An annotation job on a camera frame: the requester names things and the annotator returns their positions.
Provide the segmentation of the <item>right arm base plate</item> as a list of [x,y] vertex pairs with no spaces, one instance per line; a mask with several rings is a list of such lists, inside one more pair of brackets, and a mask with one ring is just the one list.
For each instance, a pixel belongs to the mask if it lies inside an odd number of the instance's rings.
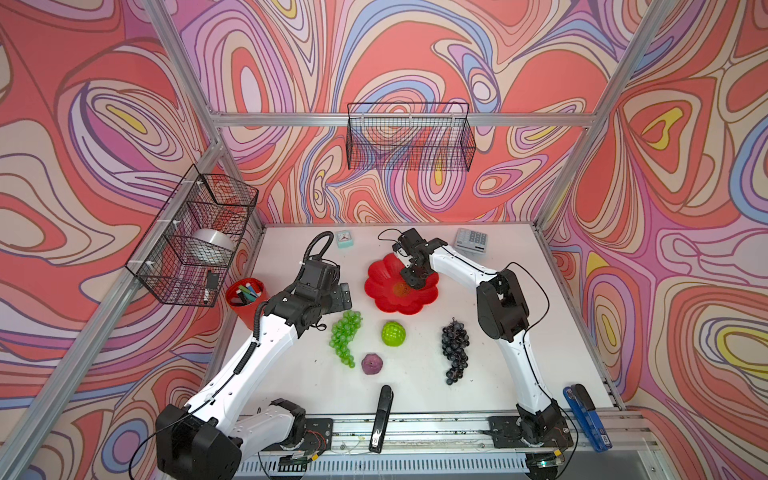
[[488,427],[480,433],[491,438],[497,449],[528,448],[544,450],[567,450],[574,445],[574,438],[567,421],[560,417],[554,427],[540,440],[526,440],[523,436],[522,421],[518,416],[491,416]]

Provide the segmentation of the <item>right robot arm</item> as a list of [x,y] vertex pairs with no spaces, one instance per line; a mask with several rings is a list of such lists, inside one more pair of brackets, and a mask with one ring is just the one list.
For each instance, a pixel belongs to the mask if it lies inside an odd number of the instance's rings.
[[532,447],[572,447],[564,412],[540,381],[528,335],[530,309],[516,274],[482,266],[442,239],[425,240],[414,228],[400,233],[393,252],[404,262],[400,276],[409,287],[422,290],[437,273],[475,293],[478,324],[499,346],[516,388],[521,440]]

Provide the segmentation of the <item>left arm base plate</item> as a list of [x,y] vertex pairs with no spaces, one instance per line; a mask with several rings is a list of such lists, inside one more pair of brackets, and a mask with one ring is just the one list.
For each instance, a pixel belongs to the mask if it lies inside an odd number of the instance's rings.
[[305,454],[325,452],[332,446],[334,421],[330,417],[310,418],[303,429],[283,441],[279,447],[284,451],[302,451]]

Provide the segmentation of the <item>green grape bunch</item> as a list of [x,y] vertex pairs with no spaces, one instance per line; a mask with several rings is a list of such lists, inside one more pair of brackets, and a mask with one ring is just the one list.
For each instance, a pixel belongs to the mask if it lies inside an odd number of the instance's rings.
[[341,363],[349,368],[355,367],[355,359],[350,350],[362,324],[362,315],[358,311],[345,311],[340,320],[333,324],[329,346]]

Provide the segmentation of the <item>dark purple grape bunch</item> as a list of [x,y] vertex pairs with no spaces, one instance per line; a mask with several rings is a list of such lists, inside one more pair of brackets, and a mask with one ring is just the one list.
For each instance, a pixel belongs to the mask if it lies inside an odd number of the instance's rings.
[[466,348],[469,345],[469,335],[464,324],[459,320],[453,318],[449,324],[442,328],[441,351],[449,362],[449,368],[445,372],[447,385],[456,384],[464,377],[464,372],[468,367]]

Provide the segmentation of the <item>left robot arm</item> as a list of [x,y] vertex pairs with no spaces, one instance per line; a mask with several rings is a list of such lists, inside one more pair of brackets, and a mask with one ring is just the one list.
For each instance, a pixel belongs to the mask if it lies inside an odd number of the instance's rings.
[[261,303],[253,331],[219,373],[182,407],[166,406],[155,422],[158,469],[174,479],[231,479],[241,462],[279,445],[308,449],[320,440],[306,411],[278,398],[242,419],[244,407],[271,367],[330,313],[351,308],[340,266],[325,248],[308,245],[296,278]]

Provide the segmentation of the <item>purple round fruit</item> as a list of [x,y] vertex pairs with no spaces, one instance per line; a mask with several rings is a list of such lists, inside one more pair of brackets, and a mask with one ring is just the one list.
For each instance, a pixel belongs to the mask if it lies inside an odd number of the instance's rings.
[[361,368],[365,375],[377,375],[383,369],[383,359],[375,353],[367,354],[361,361]]

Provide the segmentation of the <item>bright green bumpy fruit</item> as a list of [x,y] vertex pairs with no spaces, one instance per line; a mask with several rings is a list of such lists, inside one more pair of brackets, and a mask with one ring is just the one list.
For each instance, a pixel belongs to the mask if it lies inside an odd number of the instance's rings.
[[396,321],[388,321],[381,330],[382,342],[389,347],[401,346],[407,337],[406,329]]

